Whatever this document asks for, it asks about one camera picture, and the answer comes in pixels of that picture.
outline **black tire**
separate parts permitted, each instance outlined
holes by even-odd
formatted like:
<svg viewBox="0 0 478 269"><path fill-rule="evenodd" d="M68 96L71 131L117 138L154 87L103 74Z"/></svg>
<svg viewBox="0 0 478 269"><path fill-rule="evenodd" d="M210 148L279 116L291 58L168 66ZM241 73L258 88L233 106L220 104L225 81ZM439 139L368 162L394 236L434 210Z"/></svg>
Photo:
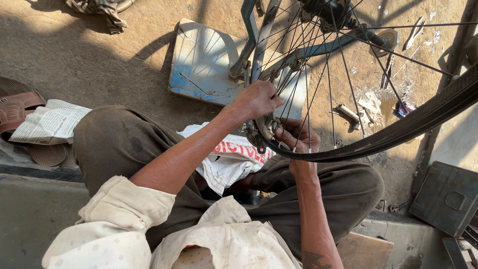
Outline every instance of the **black tire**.
<svg viewBox="0 0 478 269"><path fill-rule="evenodd" d="M261 29L260 40L261 36L269 35L271 26L269 25L270 23L267 22L273 23L273 18L277 13L277 8L274 9L272 7L278 5L280 5L280 0L271 1L268 7L268 11L271 11L271 13L266 14L266 17L269 15L269 19L267 21L264 20L263 23L263 26L266 25L268 27L268 32L263 34ZM263 61L263 58L261 57L263 57L263 54L256 55L255 53L254 63L261 63ZM253 68L251 76L253 78L258 78L260 72L260 69ZM347 146L325 152L300 154L293 153L284 148L278 148L277 144L271 143L265 139L261 132L259 132L259 136L266 146L284 157L312 162L339 162L354 160L398 146L410 139L424 134L456 116L477 101L478 64L475 64L466 73L451 82L446 88L441 90L440 93L418 107L415 111L408 114L405 118L402 118L390 126Z"/></svg>

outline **dark brown trousers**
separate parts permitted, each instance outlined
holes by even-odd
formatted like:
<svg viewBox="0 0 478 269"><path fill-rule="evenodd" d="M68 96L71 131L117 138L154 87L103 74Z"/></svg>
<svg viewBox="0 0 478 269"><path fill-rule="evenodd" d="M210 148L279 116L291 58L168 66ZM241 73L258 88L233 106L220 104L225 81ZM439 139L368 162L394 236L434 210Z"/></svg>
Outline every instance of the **dark brown trousers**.
<svg viewBox="0 0 478 269"><path fill-rule="evenodd" d="M131 177L161 153L184 139L175 131L124 106L92 110L74 129L73 153L90 196L115 175ZM319 163L322 200L335 242L346 236L383 196L381 175L359 162ZM163 224L150 228L146 239L155 249L170 233L191 227L208 209L196 186L194 172L176 196ZM254 190L278 193L264 205L248 210L253 221L270 221L292 253L300 258L299 202L289 159L271 158L252 178Z"/></svg>

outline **sandal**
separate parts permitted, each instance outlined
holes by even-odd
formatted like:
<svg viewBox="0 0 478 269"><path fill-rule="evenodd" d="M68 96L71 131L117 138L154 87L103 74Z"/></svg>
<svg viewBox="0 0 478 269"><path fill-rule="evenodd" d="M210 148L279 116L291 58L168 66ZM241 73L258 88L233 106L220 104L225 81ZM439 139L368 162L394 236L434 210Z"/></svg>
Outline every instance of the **sandal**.
<svg viewBox="0 0 478 269"><path fill-rule="evenodd" d="M30 155L36 163L52 167L66 158L67 150L64 144L37 145L8 141L28 114L33 113L37 107L45 105L46 102L41 95L25 83L0 77L0 137L11 144L29 145Z"/></svg>

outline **bicycle frame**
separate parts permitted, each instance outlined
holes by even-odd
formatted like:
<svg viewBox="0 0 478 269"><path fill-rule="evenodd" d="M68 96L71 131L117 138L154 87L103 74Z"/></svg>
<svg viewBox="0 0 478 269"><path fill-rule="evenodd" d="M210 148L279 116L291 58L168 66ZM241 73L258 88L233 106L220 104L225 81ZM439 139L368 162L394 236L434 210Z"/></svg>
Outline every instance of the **bicycle frame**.
<svg viewBox="0 0 478 269"><path fill-rule="evenodd" d="M231 67L229 68L229 76L232 79L237 79L238 77L244 76L244 68L247 66L247 61L252 53L252 51L256 48L258 44L258 39L259 39L259 30L257 29L255 17L254 17L254 5L257 5L258 2L256 0L244 0L242 7L241 7L241 15L244 20L244 24L246 26L248 38L246 41L246 44L244 45L244 48L241 51L241 54L239 55L239 58L235 63L231 63ZM279 0L271 0L267 12L270 11L270 9L273 8L278 8L280 5ZM371 39L374 34L375 30L373 29L365 29L366 34L369 39ZM360 30L352 30L349 32L349 34L355 38L359 38L363 41L367 41L366 37ZM352 37L349 36L341 36L339 39L339 42L341 43L342 47L350 45L356 41L356 39L353 39ZM278 70L282 70L287 66L290 67L295 67L297 66L297 63L305 59L306 57L314 57L318 55L324 55L328 54L331 51L335 51L340 48L340 44L338 42L326 42L322 43L320 45L313 45L313 46L308 46L305 48L300 48L297 49L295 53L290 54L281 60L277 61L270 67L268 67L266 70L262 72L262 75L259 79L265 80L269 78L272 74L279 73Z"/></svg>
<svg viewBox="0 0 478 269"><path fill-rule="evenodd" d="M369 39L375 34L375 30L373 29L368 29L368 30L365 29L365 32ZM298 62L305 58L329 54L333 51L340 49L340 45L342 45L342 47L350 45L357 41L353 37L361 39L363 41L367 41L367 38L365 37L365 35L363 34L361 30L352 30L348 34L350 36L343 35L339 37L338 39L339 42L330 41L326 43L321 43L319 45L313 45L313 46L297 49L295 53L292 53L286 57L283 57L282 59L280 59L273 65L267 67L267 69L262 71L261 77L259 79L266 80L271 75L280 74L278 70L282 70L287 66L291 67L291 69L294 69L299 66Z"/></svg>

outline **pliers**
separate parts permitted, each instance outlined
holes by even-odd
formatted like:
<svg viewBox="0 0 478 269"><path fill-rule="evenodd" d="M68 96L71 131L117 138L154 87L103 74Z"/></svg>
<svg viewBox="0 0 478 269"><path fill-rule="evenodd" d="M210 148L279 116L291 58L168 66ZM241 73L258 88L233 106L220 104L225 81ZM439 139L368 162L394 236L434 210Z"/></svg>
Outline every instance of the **pliers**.
<svg viewBox="0 0 478 269"><path fill-rule="evenodd" d="M390 53L387 59L387 66L385 68L385 73L382 75L382 84L380 85L380 89L386 89L388 87L389 80L387 79L387 77L389 78L391 77L391 69L394 62L395 62L395 54Z"/></svg>
<svg viewBox="0 0 478 269"><path fill-rule="evenodd" d="M423 31L423 26L425 25L426 21L422 22L422 19L423 19L423 16L420 17L417 20L417 22L415 23L415 27L413 27L412 32L410 33L410 37L408 38L407 42L405 43L405 49L404 50L409 49L413 45L413 42L415 41L415 38L417 38L418 35Z"/></svg>

